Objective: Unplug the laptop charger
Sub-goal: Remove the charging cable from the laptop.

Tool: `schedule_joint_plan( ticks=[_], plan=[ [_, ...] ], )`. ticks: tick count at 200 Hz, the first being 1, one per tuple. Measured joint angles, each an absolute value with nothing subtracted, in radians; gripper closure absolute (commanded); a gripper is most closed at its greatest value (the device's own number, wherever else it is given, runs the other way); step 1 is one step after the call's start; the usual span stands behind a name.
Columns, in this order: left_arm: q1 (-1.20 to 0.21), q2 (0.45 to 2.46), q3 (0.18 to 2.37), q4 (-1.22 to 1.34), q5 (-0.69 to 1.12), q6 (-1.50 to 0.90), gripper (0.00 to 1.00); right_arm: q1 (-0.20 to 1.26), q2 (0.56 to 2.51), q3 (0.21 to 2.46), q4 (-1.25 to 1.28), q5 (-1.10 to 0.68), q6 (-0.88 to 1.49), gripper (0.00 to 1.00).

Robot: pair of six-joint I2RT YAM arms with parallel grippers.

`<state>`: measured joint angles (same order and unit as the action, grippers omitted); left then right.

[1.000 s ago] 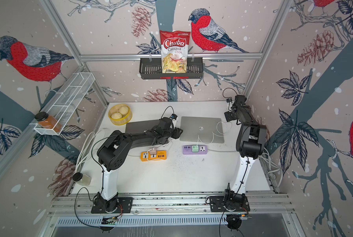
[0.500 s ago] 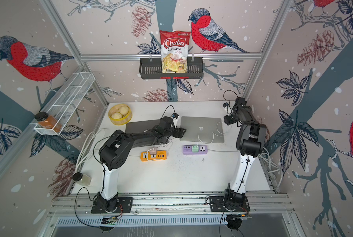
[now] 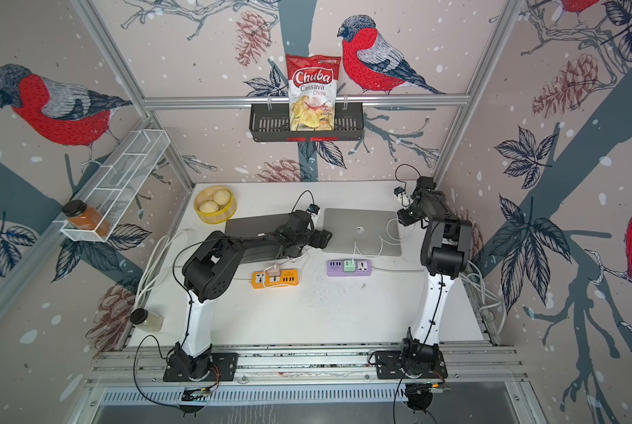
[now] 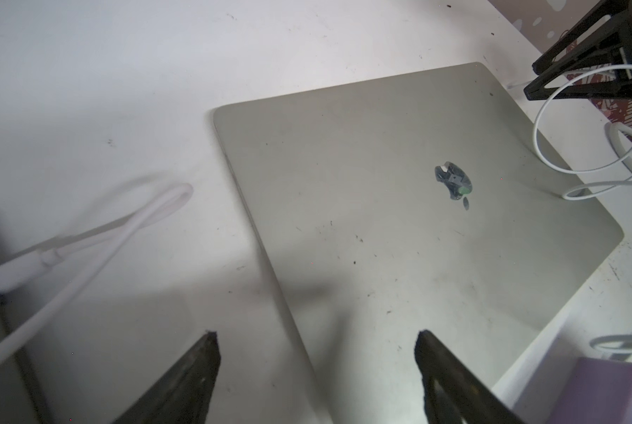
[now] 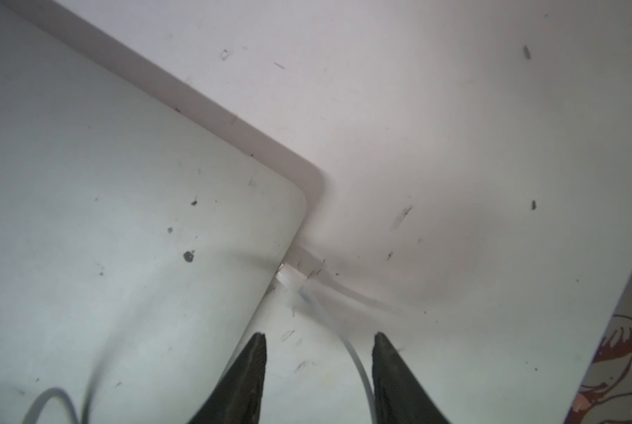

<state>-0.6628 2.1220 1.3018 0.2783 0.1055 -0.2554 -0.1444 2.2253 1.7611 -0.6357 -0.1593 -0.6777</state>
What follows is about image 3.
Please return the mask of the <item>green USB charger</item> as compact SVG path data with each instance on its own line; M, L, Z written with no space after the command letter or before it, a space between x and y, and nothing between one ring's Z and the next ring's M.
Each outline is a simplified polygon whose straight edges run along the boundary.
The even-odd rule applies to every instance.
M356 261L355 260L346 260L343 262L343 271L346 273L352 273L356 271Z

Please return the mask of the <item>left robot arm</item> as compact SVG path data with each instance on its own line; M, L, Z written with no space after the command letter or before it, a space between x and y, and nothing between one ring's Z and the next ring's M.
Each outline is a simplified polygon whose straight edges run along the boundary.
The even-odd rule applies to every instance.
M212 351L212 321L216 300L233 281L240 265L298 258L305 247L323 249L332 238L329 231L316 229L319 207L293 210L287 221L274 231L250 238L213 231L195 245L196 251L175 272L176 282L189 296L189 312L183 340L176 343L173 359L190 375L206 372Z

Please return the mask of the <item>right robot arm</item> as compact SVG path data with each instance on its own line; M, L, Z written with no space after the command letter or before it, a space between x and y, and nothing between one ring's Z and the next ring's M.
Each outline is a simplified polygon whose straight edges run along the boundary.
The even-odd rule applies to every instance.
M419 223L425 229L419 261L427 272L427 286L418 322L403 340L402 363L428 365L438 357L439 319L448 291L469 262L472 224L449 208L446 195L431 177L419 177L408 200L396 216L404 227Z

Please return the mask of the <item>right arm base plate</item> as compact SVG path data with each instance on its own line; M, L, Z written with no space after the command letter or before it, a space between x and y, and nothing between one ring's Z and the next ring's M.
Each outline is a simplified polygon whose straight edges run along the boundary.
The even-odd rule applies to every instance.
M401 378L439 379L448 378L447 364L441 351L422 353L419 359L402 358L400 351L375 351L368 362L375 368L379 380L400 380Z

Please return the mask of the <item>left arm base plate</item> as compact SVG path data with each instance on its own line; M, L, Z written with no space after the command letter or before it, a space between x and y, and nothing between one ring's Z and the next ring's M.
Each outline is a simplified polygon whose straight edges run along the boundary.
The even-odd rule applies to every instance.
M163 381L166 383L232 382L238 359L237 353L207 351L193 358L182 350L176 350L167 357Z

